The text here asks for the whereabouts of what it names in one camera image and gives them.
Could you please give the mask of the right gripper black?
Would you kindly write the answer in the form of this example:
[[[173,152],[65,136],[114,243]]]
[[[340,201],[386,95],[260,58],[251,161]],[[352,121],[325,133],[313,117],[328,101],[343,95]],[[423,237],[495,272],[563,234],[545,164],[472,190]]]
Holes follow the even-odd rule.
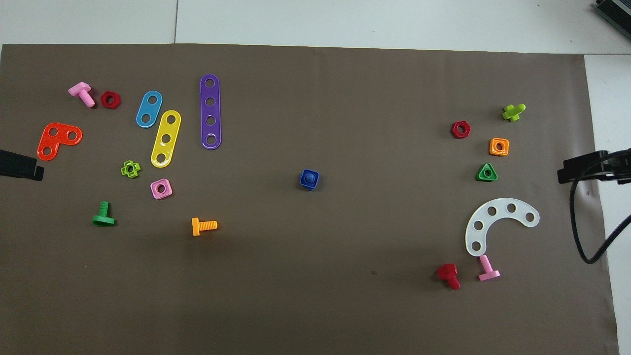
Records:
[[[579,174],[585,172],[581,180],[615,180],[618,184],[631,182],[631,149],[610,153],[608,162],[604,160],[589,168],[595,160],[607,155],[609,151],[593,151],[563,161],[563,168],[558,170],[558,183],[565,184],[578,180]]]

